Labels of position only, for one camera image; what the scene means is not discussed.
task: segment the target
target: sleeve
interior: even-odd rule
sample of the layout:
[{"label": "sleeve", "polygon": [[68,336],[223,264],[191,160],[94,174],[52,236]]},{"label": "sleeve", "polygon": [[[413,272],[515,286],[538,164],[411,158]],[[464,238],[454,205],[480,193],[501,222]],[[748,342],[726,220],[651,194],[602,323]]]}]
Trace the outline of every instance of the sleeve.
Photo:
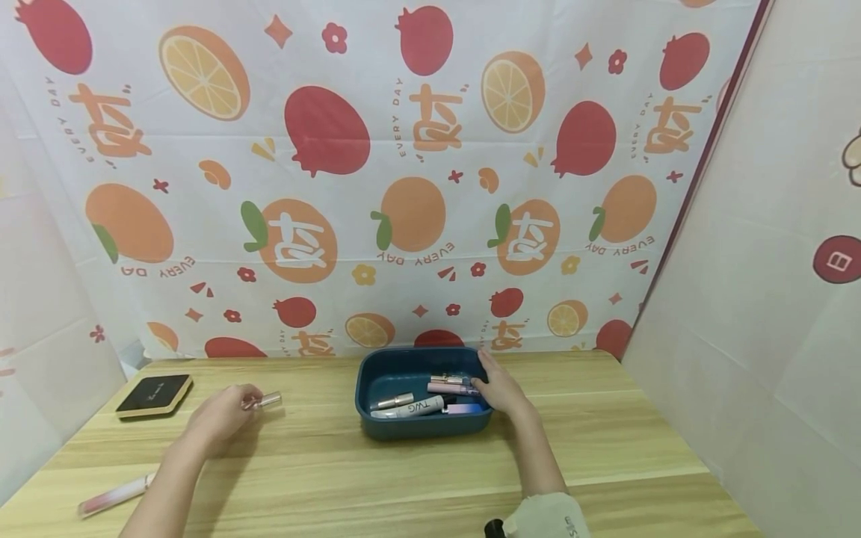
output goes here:
[{"label": "sleeve", "polygon": [[507,538],[590,538],[583,511],[566,493],[525,498],[505,520]]}]

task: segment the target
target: fabric backdrop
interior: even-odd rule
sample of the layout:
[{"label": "fabric backdrop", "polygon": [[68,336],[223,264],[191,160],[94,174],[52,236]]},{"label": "fabric backdrop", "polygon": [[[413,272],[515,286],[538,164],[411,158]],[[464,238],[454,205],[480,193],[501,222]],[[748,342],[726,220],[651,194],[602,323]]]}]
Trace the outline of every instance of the fabric backdrop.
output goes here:
[{"label": "fabric backdrop", "polygon": [[619,355],[754,0],[33,0],[3,62],[148,352]]}]

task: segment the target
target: white wall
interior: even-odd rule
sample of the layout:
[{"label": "white wall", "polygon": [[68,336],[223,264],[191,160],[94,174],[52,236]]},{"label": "white wall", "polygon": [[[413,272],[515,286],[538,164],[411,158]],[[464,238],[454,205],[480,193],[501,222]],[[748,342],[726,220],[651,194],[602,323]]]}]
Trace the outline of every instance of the white wall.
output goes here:
[{"label": "white wall", "polygon": [[[624,366],[769,536],[861,529],[861,5],[782,0]],[[857,257],[855,266],[861,263]]]}]

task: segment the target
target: hand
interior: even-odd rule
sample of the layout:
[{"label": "hand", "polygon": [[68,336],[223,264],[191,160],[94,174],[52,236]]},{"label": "hand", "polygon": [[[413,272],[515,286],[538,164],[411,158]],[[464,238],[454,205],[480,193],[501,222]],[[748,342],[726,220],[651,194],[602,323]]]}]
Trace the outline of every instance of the hand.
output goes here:
[{"label": "hand", "polygon": [[499,366],[490,353],[480,349],[479,360],[481,366],[487,371],[488,382],[473,378],[473,386],[479,389],[481,396],[493,409],[502,411],[512,418],[534,412],[535,407],[523,394],[523,389],[511,374]]},{"label": "hand", "polygon": [[243,404],[262,397],[263,393],[253,385],[232,385],[213,394],[192,413],[183,438],[206,455],[211,454],[254,418],[254,411],[243,410]]}]

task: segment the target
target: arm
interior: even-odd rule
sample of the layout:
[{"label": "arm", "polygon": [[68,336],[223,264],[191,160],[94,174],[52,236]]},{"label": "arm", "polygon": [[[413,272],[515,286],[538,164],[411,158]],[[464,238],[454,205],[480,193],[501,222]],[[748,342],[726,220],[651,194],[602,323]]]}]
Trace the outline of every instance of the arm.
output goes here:
[{"label": "arm", "polygon": [[203,402],[185,431],[165,451],[156,478],[128,518],[120,538],[181,538],[203,464],[254,416],[254,411],[243,410],[243,403],[262,397],[253,385],[234,385]]},{"label": "arm", "polygon": [[547,493],[568,493],[565,479],[553,456],[541,416],[523,389],[496,359],[483,349],[479,351],[481,365],[487,371],[485,383],[473,379],[487,403],[502,411],[514,427],[515,457],[520,473],[520,486],[525,498]]}]

